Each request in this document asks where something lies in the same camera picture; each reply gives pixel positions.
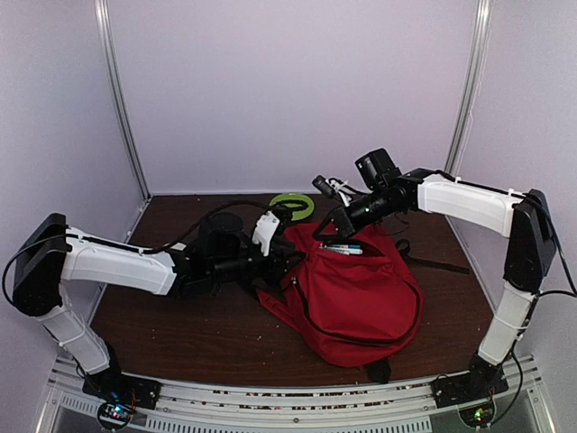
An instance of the dark wooden surface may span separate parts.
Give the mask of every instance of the dark wooden surface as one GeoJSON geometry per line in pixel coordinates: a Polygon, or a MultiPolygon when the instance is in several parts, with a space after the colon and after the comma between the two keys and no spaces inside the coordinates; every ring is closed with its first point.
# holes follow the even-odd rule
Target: dark wooden surface
{"type": "MultiPolygon", "coordinates": [[[[271,196],[242,196],[263,203],[271,196]]],[[[239,196],[157,197],[132,243],[158,246],[186,230],[205,212],[239,196]]],[[[334,206],[316,198],[316,219],[334,206]]],[[[251,228],[258,209],[237,207],[251,228]]],[[[410,240],[416,257],[468,265],[442,216],[402,216],[410,228],[394,239],[410,240]]],[[[390,216],[390,233],[404,226],[390,216]]],[[[426,294],[417,338],[391,359],[392,380],[466,369],[490,323],[491,311],[473,274],[411,266],[426,294]]],[[[300,336],[234,284],[217,297],[167,299],[122,287],[109,288],[96,313],[94,330],[110,342],[127,372],[165,379],[236,385],[312,386],[367,382],[363,371],[328,365],[300,336]]]]}

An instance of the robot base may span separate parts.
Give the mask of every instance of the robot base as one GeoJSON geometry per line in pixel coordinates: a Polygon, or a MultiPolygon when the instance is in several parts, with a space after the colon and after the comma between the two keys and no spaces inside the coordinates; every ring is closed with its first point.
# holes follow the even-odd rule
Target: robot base
{"type": "MultiPolygon", "coordinates": [[[[508,390],[507,380],[502,375],[491,383],[492,394],[499,394],[508,390]]],[[[486,399],[490,396],[487,388],[474,390],[471,373],[458,374],[451,377],[442,377],[431,383],[436,407],[441,409],[454,404],[464,404],[469,401],[486,399]]]]}
{"type": "MultiPolygon", "coordinates": [[[[123,389],[130,390],[130,392],[125,392],[124,395],[119,396],[118,403],[131,407],[133,404],[133,394],[136,397],[135,406],[137,408],[154,410],[156,408],[156,402],[160,395],[160,383],[153,381],[151,379],[143,379],[140,377],[122,375],[121,381],[123,384],[123,389]]],[[[100,397],[96,393],[94,386],[87,380],[84,381],[82,386],[82,392],[88,395],[93,395],[95,397],[100,397]]]]}

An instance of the wire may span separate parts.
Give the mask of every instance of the wire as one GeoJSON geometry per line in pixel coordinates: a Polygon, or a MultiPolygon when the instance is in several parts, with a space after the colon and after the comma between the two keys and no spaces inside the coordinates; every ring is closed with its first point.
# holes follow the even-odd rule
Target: wire
{"type": "Polygon", "coordinates": [[[387,233],[388,236],[396,236],[396,235],[400,235],[401,233],[406,232],[409,228],[411,228],[411,223],[409,223],[408,221],[405,221],[404,219],[402,219],[400,216],[398,216],[398,212],[395,212],[393,214],[393,217],[399,221],[401,224],[404,225],[403,228],[397,230],[396,232],[393,233],[387,233]]]}
{"type": "Polygon", "coordinates": [[[90,379],[87,372],[84,370],[84,368],[82,368],[82,365],[80,365],[80,363],[78,362],[78,359],[76,359],[74,356],[72,358],[76,362],[76,374],[81,379],[86,381],[86,383],[88,383],[88,385],[90,386],[90,388],[92,388],[92,390],[95,392],[95,394],[98,396],[98,398],[100,398],[101,400],[104,400],[104,403],[102,403],[98,407],[98,410],[96,412],[96,420],[98,421],[98,424],[100,424],[100,427],[105,428],[107,430],[118,431],[118,430],[121,430],[121,429],[125,428],[126,426],[128,426],[128,424],[130,424],[130,422],[133,419],[133,415],[135,413],[137,413],[137,411],[136,411],[136,394],[134,393],[134,390],[132,390],[133,398],[132,398],[132,407],[131,408],[126,407],[125,405],[123,405],[119,401],[111,401],[102,393],[102,391],[100,390],[100,387],[96,383],[94,383],[94,381],[92,379],[90,379]],[[103,416],[106,416],[107,418],[109,418],[105,412],[107,406],[114,406],[114,408],[116,408],[116,407],[121,408],[122,410],[124,410],[129,415],[129,418],[127,418],[123,422],[123,424],[115,425],[115,424],[110,423],[111,425],[109,426],[108,424],[105,423],[105,419],[102,419],[103,416]]]}
{"type": "Polygon", "coordinates": [[[513,361],[515,361],[515,364],[517,364],[517,368],[519,370],[519,386],[517,387],[517,392],[515,392],[515,395],[513,396],[513,400],[511,400],[511,403],[508,404],[507,408],[501,412],[501,414],[497,417],[497,419],[494,419],[492,422],[489,423],[490,427],[493,427],[495,424],[497,424],[503,418],[505,418],[505,415],[507,415],[508,412],[511,410],[511,408],[515,404],[515,401],[517,401],[519,394],[521,393],[521,390],[523,389],[523,368],[521,368],[520,362],[513,353],[513,348],[511,348],[511,357],[513,358],[513,361]]]}
{"type": "MultiPolygon", "coordinates": [[[[452,182],[456,182],[456,178],[454,176],[451,176],[449,173],[447,173],[445,171],[436,170],[436,171],[434,171],[434,174],[440,174],[441,176],[443,176],[447,180],[450,180],[452,182]]],[[[466,182],[466,181],[462,181],[462,180],[460,180],[459,183],[461,183],[463,185],[467,185],[469,187],[486,189],[488,191],[497,192],[499,194],[509,195],[509,193],[503,189],[487,187],[485,185],[479,185],[477,183],[466,182]]],[[[559,258],[561,259],[561,264],[562,264],[563,270],[565,272],[565,277],[567,278],[567,281],[569,282],[569,286],[571,287],[571,291],[572,291],[572,294],[571,294],[569,292],[564,292],[561,290],[551,290],[551,291],[546,291],[544,293],[541,293],[539,295],[539,297],[545,296],[547,293],[549,293],[552,295],[553,294],[554,295],[567,294],[569,296],[572,296],[573,298],[577,298],[577,287],[575,287],[575,283],[573,282],[571,271],[569,270],[569,265],[567,264],[567,259],[565,258],[565,252],[563,250],[563,246],[561,245],[561,241],[559,240],[559,236],[558,236],[557,231],[555,230],[555,227],[553,224],[553,219],[549,215],[549,212],[547,211],[547,209],[544,208],[544,206],[541,203],[539,203],[538,199],[535,196],[532,196],[529,193],[511,194],[511,197],[521,198],[521,199],[525,200],[528,204],[530,204],[532,207],[534,207],[536,210],[538,210],[539,213],[543,216],[543,218],[547,222],[547,225],[551,229],[551,235],[552,235],[551,237],[553,238],[553,242],[555,244],[555,247],[559,251],[559,258]]]]}
{"type": "Polygon", "coordinates": [[[570,296],[572,298],[577,298],[577,296],[574,293],[571,293],[570,291],[564,291],[564,290],[543,291],[543,292],[539,293],[538,298],[543,298],[544,296],[547,296],[547,295],[566,295],[566,296],[570,296]]]}
{"type": "Polygon", "coordinates": [[[551,234],[552,234],[553,242],[554,242],[555,246],[557,247],[557,250],[559,251],[559,258],[561,258],[561,264],[563,266],[563,270],[565,271],[565,276],[567,277],[567,281],[569,282],[569,286],[571,286],[571,291],[573,292],[575,297],[577,297],[577,288],[575,288],[575,283],[573,282],[571,271],[569,270],[569,265],[567,264],[567,259],[565,258],[565,252],[563,250],[563,247],[561,245],[561,241],[559,240],[559,236],[557,235],[557,231],[555,230],[555,227],[553,225],[553,220],[551,219],[549,212],[547,212],[546,209],[539,202],[534,200],[533,196],[525,195],[524,199],[527,201],[527,203],[529,203],[531,206],[535,207],[536,209],[538,209],[541,212],[541,214],[543,215],[543,217],[547,221],[547,224],[551,228],[551,234]]]}
{"type": "Polygon", "coordinates": [[[228,203],[225,203],[219,207],[215,207],[214,209],[206,212],[202,217],[200,217],[200,219],[198,219],[198,221],[196,221],[192,226],[190,226],[184,233],[182,233],[180,236],[178,236],[176,239],[168,242],[167,244],[160,246],[158,248],[150,248],[147,250],[142,250],[141,253],[142,254],[156,254],[156,253],[162,253],[165,252],[167,250],[169,250],[170,248],[172,248],[174,245],[178,244],[179,242],[182,242],[186,237],[188,237],[192,232],[195,231],[195,229],[200,226],[200,224],[207,218],[211,217],[212,215],[220,212],[221,210],[225,210],[228,209],[229,207],[233,207],[233,206],[241,206],[241,205],[246,205],[246,206],[254,206],[254,207],[259,207],[261,209],[265,209],[265,210],[278,210],[278,209],[284,209],[286,211],[290,211],[292,212],[292,209],[290,209],[289,207],[285,207],[282,204],[276,206],[268,206],[268,205],[263,205],[262,203],[259,203],[257,201],[251,201],[251,200],[234,200],[234,201],[229,201],[228,203]]]}
{"type": "Polygon", "coordinates": [[[61,235],[54,235],[54,236],[45,237],[44,239],[41,239],[40,241],[34,242],[30,245],[26,245],[24,248],[22,248],[20,251],[18,251],[18,253],[13,255],[10,258],[10,260],[8,260],[8,263],[4,267],[4,272],[2,273],[2,293],[4,294],[4,297],[6,298],[8,303],[10,305],[12,305],[15,309],[17,309],[17,307],[14,305],[14,301],[10,298],[10,296],[8,296],[8,290],[6,288],[6,279],[8,278],[8,271],[10,271],[10,267],[12,266],[12,263],[14,263],[16,261],[16,259],[18,259],[18,257],[20,257],[22,254],[27,253],[28,251],[30,251],[33,248],[36,248],[39,245],[46,244],[47,242],[53,241],[55,239],[66,238],[66,237],[78,238],[78,235],[66,233],[66,234],[61,234],[61,235]]]}

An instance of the green tape roll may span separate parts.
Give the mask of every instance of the green tape roll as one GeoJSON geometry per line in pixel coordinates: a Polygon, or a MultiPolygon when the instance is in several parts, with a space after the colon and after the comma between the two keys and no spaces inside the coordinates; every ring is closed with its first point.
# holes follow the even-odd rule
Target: green tape roll
{"type": "MultiPolygon", "coordinates": [[[[303,209],[303,210],[298,210],[292,213],[292,219],[291,221],[293,222],[297,222],[297,221],[302,221],[303,219],[307,219],[308,217],[310,217],[313,212],[315,211],[315,202],[313,201],[313,199],[309,196],[306,196],[304,194],[297,194],[295,192],[288,192],[286,194],[279,194],[277,197],[273,198],[270,201],[270,205],[276,205],[279,203],[282,203],[283,201],[286,200],[299,200],[299,201],[303,201],[307,204],[307,208],[303,209]]],[[[297,207],[298,205],[294,205],[291,203],[287,204],[287,207],[297,207]]]]}

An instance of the white wall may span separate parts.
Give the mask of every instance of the white wall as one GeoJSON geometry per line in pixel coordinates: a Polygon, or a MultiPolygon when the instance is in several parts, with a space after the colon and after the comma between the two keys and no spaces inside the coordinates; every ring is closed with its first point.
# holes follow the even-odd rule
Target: white wall
{"type": "MultiPolygon", "coordinates": [[[[494,9],[481,92],[459,174],[467,180],[547,195],[555,226],[577,277],[577,3],[499,0],[494,9]]],[[[493,301],[499,301],[506,242],[459,223],[493,301]]],[[[568,289],[557,260],[545,289],[568,289]]],[[[577,417],[577,302],[539,303],[519,349],[533,353],[562,432],[577,417]]]]}
{"type": "MultiPolygon", "coordinates": [[[[91,0],[0,1],[0,265],[50,213],[121,239],[141,204],[91,0]]],[[[74,300],[87,312],[96,287],[74,300]]],[[[32,431],[55,346],[0,300],[0,429],[32,431]]]]}
{"type": "Polygon", "coordinates": [[[362,184],[378,147],[444,165],[474,0],[117,0],[124,95],[154,193],[362,184]]]}

